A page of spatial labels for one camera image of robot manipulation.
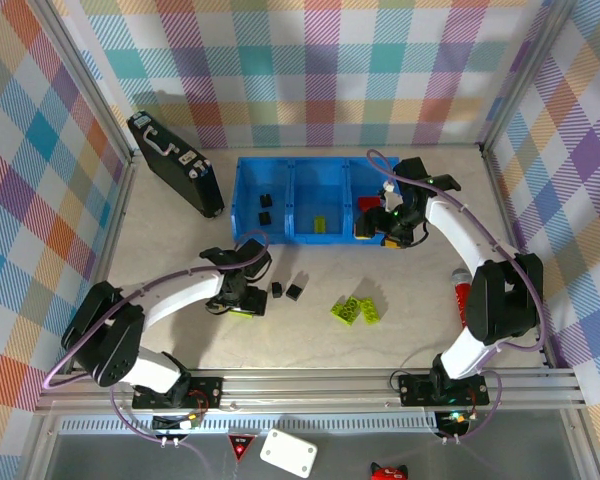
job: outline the plaid wall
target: plaid wall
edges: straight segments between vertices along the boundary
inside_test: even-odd
[[[122,161],[25,0],[0,1],[0,479],[86,293]]]
[[[544,260],[551,341],[600,439],[600,0],[579,2],[495,153],[516,236]]]
[[[203,147],[474,143],[547,10],[541,0],[80,4],[82,22],[56,0],[120,120],[145,109]]]

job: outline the blue storage tray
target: blue storage tray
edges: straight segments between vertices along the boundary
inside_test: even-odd
[[[398,158],[389,161],[393,167]],[[257,228],[274,244],[379,245],[382,235],[354,238],[353,224],[362,213],[358,197],[377,195],[385,180],[365,157],[241,157],[231,204],[233,236]],[[263,209],[260,195],[266,193],[273,206]],[[263,211],[271,225],[260,226]],[[314,233],[316,216],[325,217],[326,233]]]

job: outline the triangular sign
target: triangular sign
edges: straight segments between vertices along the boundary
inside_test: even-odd
[[[253,439],[256,438],[253,435],[231,435],[229,434],[229,441],[233,448],[233,453],[236,456],[236,460],[240,462],[242,456],[247,452],[247,449],[251,445]]]

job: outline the briefcase handle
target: briefcase handle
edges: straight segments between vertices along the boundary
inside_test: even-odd
[[[163,157],[166,157],[171,152],[178,153],[180,151],[180,149],[178,147],[176,147],[173,143],[170,143],[166,150],[162,150],[156,142],[152,142],[151,140],[149,140],[147,138],[147,135],[149,135],[149,134],[157,135],[158,131],[155,128],[153,128],[151,125],[149,125],[147,127],[147,129],[144,131],[144,135],[142,135],[142,138],[147,145],[149,145],[151,148],[153,148],[156,152],[158,152]]]

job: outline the table surface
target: table surface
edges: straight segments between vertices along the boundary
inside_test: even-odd
[[[477,148],[382,148],[385,155],[421,156],[432,175],[450,173],[462,185],[458,198],[504,238],[504,224]],[[230,205],[241,156],[364,156],[364,148],[209,150],[225,204]],[[172,353],[190,368],[430,367],[461,331],[451,272],[462,260],[444,236],[407,250],[375,246],[273,245],[273,265],[258,286],[272,281],[306,287],[297,302],[269,296],[264,317],[212,316],[203,302],[147,330],[142,345]],[[230,213],[203,218],[141,161],[114,255],[109,281],[123,286],[190,265],[210,247],[232,248]],[[372,297],[382,317],[362,315],[348,327],[330,314],[350,295]],[[518,339],[524,345],[533,335]],[[491,366],[536,367],[538,353],[507,350]]]

